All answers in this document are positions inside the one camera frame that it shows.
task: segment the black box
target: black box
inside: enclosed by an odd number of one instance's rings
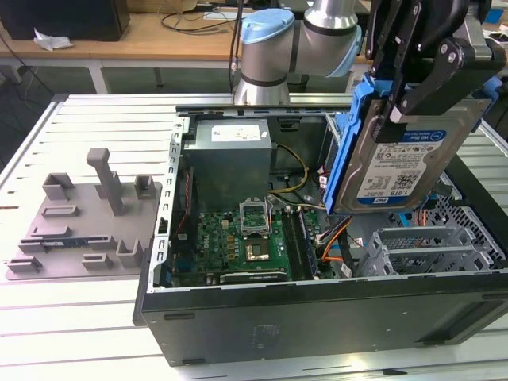
[[[0,19],[13,40],[33,29],[71,40],[118,41],[129,25],[127,0],[1,0]]]

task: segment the aluminum profile table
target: aluminum profile table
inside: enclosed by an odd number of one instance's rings
[[[457,346],[352,353],[170,368],[148,328],[131,322],[137,279],[11,282],[5,263],[27,230],[49,172],[75,183],[97,179],[86,169],[89,147],[106,146],[121,179],[161,179],[175,105],[230,102],[227,94],[76,95],[52,102],[0,175],[0,379],[386,379],[508,378],[508,317]],[[346,94],[300,94],[292,102],[336,103]],[[508,213],[508,149],[482,125],[459,152]]]

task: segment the table leg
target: table leg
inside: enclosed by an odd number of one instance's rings
[[[156,77],[156,85],[158,87],[164,86],[164,81],[162,80],[162,72],[158,67],[154,67],[153,74]]]
[[[0,66],[0,70],[2,70],[2,73],[13,83],[19,84],[23,80],[15,66]]]
[[[104,78],[102,65],[100,63],[93,63],[88,66],[88,70],[90,71],[90,76],[94,82],[95,92],[97,94],[109,94],[111,92],[110,85]]]
[[[352,65],[348,85],[346,86],[346,93],[352,93],[355,90],[356,85],[361,82],[368,68],[369,66],[363,63]]]

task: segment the expansion slot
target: expansion slot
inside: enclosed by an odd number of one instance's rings
[[[283,212],[283,231],[286,241],[287,256],[293,280],[309,280],[313,278],[307,255],[305,224],[300,220],[300,213]]]
[[[310,273],[314,277],[318,273],[318,264],[316,262],[316,256],[314,255],[314,249],[312,247],[312,242],[310,241],[310,235],[307,231],[305,218],[303,217],[303,211],[300,210],[298,212],[298,221],[300,222],[300,228],[302,229],[303,242],[304,242],[304,252],[307,257],[307,261],[310,266]]]

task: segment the hard drive label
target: hard drive label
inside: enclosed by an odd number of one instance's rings
[[[423,176],[427,168],[424,158],[438,149],[445,137],[443,130],[408,131],[397,144],[378,144],[358,192],[358,201],[401,202]]]

